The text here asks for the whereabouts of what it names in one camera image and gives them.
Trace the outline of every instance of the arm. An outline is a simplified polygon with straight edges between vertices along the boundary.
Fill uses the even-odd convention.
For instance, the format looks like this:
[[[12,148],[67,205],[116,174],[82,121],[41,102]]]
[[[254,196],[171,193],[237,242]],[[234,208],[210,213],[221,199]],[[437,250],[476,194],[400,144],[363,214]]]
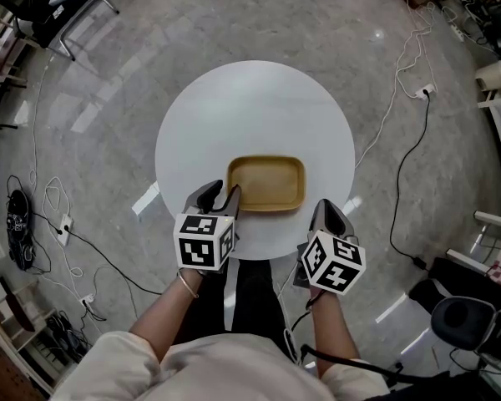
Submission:
[[[320,288],[311,287],[311,298],[314,298]],[[316,350],[335,357],[358,359],[360,354],[345,323],[340,302],[333,292],[325,292],[311,308],[316,334]],[[317,359],[319,377],[334,364]]]
[[[202,276],[193,269],[182,269],[181,272],[191,289],[198,292]],[[149,342],[161,362],[173,344],[192,301],[193,296],[177,277],[129,331]]]
[[[311,298],[321,289],[311,287]],[[361,361],[333,292],[325,292],[311,307],[316,333],[316,350],[339,358]],[[389,390],[380,374],[317,359],[317,372],[337,400],[360,401],[385,395]]]
[[[202,276],[182,276],[194,292]],[[159,376],[159,363],[175,340],[193,296],[177,277],[129,332],[107,332],[60,385],[52,401],[89,399],[133,401]]]

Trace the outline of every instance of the beige shirt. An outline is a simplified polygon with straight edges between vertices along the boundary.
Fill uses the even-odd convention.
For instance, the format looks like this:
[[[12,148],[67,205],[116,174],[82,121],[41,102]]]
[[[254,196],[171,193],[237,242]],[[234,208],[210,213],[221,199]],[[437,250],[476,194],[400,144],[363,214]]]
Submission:
[[[340,364],[320,381],[271,340],[251,334],[220,334],[176,345],[158,363],[144,339],[109,332],[52,400],[357,401],[386,393],[380,374]]]

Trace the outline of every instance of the bracelet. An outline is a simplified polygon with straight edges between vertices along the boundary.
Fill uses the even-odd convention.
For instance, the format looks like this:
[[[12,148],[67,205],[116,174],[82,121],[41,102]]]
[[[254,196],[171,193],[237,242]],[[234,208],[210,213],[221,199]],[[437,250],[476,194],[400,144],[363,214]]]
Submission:
[[[311,310],[311,307],[314,305],[315,302],[317,302],[317,300],[319,300],[321,298],[321,296],[323,294],[325,294],[326,291],[325,290],[321,290],[319,292],[319,294],[317,294],[315,297],[311,298],[310,300],[308,300],[308,302],[306,303],[306,310],[307,311],[310,311]]]
[[[180,280],[184,284],[184,287],[187,288],[187,291],[190,292],[191,296],[193,296],[194,298],[199,298],[199,295],[195,294],[195,292],[191,289],[190,285],[185,281],[184,277],[182,276],[182,273],[180,273],[180,269],[176,272],[176,276],[180,278]]]

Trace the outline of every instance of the person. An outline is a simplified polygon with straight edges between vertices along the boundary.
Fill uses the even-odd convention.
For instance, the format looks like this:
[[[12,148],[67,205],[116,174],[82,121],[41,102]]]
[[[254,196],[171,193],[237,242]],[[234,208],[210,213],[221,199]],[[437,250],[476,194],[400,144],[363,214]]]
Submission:
[[[128,332],[107,332],[52,397],[65,400],[362,400],[388,393],[380,374],[316,360],[317,379],[290,360],[268,261],[240,261],[230,332],[226,268],[181,269]],[[321,290],[311,288],[315,298]],[[316,349],[361,361],[337,296],[311,309]]]

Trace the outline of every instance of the black and white marker cube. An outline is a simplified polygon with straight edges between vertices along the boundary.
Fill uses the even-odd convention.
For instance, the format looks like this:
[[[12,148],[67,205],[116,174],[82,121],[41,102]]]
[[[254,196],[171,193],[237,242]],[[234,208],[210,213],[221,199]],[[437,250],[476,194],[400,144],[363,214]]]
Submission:
[[[178,266],[219,270],[234,250],[234,223],[234,217],[178,214],[173,232]]]
[[[302,253],[310,284],[346,294],[366,270],[366,252],[340,238],[318,231]]]

